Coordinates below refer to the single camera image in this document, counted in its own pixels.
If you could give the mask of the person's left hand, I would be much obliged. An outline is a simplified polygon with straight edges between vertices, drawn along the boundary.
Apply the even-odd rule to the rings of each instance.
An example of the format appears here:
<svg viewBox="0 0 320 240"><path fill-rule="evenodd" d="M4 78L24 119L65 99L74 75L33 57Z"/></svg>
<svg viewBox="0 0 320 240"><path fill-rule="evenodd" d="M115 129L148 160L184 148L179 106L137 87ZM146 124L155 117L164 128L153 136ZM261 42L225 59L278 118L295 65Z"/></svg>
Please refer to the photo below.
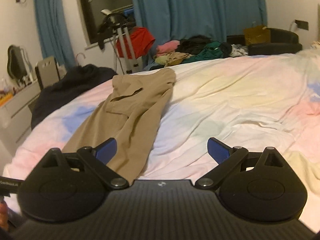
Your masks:
<svg viewBox="0 0 320 240"><path fill-rule="evenodd" d="M0 226L5 231L9 230L8 206L4 200L0 203Z"/></svg>

